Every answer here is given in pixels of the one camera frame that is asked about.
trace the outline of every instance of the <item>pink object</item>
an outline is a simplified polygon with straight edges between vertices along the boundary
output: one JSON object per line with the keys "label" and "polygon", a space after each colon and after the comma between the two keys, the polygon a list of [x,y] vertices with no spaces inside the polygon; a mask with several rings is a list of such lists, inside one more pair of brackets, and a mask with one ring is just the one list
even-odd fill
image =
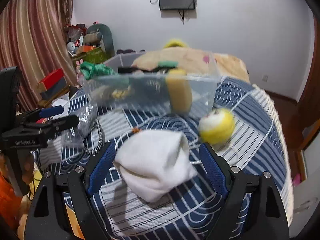
{"label": "pink object", "polygon": [[83,76],[83,74],[82,74],[81,71],[80,71],[80,65],[81,65],[82,63],[83,63],[83,59],[81,59],[80,62],[79,62],[79,61],[76,62],[76,65],[77,65],[77,67],[76,67],[76,73],[77,73],[77,82],[78,82],[78,84],[80,84],[80,83],[79,83],[80,77]]}
{"label": "pink object", "polygon": [[295,186],[299,185],[300,183],[301,183],[301,175],[300,175],[300,173],[298,173],[298,174],[294,177],[294,179],[292,180],[292,184],[293,184],[293,186],[295,187]]}
{"label": "pink object", "polygon": [[203,57],[203,61],[208,64],[209,61],[210,61],[210,60],[209,60],[209,56],[204,56],[204,57]]}

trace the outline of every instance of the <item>green box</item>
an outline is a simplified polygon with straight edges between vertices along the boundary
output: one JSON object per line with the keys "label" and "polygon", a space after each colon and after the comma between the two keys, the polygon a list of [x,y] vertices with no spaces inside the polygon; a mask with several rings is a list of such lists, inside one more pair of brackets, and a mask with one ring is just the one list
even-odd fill
{"label": "green box", "polygon": [[93,64],[99,64],[102,62],[105,62],[106,60],[110,59],[112,57],[110,52],[103,52],[100,47],[93,49],[91,51],[88,51],[85,56],[83,56],[83,60],[93,63]]}

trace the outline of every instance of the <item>red box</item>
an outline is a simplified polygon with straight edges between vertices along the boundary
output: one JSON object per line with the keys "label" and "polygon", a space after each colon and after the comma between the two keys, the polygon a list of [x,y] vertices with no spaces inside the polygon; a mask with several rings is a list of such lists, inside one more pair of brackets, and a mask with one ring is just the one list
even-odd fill
{"label": "red box", "polygon": [[49,75],[47,75],[44,79],[38,82],[37,90],[38,92],[46,92],[50,89],[55,83],[57,83],[62,77],[64,77],[64,73],[62,68],[59,68]]}

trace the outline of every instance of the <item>yellow ball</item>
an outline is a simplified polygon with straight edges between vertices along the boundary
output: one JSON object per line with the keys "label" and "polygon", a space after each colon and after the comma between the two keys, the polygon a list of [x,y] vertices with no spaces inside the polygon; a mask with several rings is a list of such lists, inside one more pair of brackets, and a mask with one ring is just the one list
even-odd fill
{"label": "yellow ball", "polygon": [[235,130],[233,114],[224,108],[215,109],[199,122],[199,134],[203,142],[218,144],[227,142]]}

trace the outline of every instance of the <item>bed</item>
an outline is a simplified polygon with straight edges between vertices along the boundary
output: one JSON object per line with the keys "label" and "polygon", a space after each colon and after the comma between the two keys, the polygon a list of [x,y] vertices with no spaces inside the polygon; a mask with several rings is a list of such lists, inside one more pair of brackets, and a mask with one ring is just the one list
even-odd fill
{"label": "bed", "polygon": [[[88,103],[80,89],[69,102],[68,114]],[[236,120],[228,146],[215,148],[216,152],[246,173],[261,175],[269,171],[279,189],[290,225],[293,215],[291,172],[281,123],[272,100],[244,79],[223,77],[216,90],[214,107],[231,109]],[[198,171],[191,181],[178,186],[154,205],[146,205],[126,186],[117,170],[111,168],[105,184],[90,199],[108,233],[115,239],[205,239],[223,200],[212,188],[199,159],[199,120],[157,111],[102,106],[97,111],[105,141],[115,143],[116,149],[132,135],[134,127],[141,130],[165,127],[184,132],[189,142],[190,161]],[[86,139],[85,147],[95,147],[98,141],[98,132],[94,130]],[[60,133],[48,142],[48,148],[36,151],[34,157],[42,173],[51,171],[54,174],[70,172],[77,165],[85,165],[90,158],[82,149],[62,148]],[[70,195],[65,193],[64,198],[69,217],[74,217]],[[249,201],[247,194],[232,237],[241,232]]]}

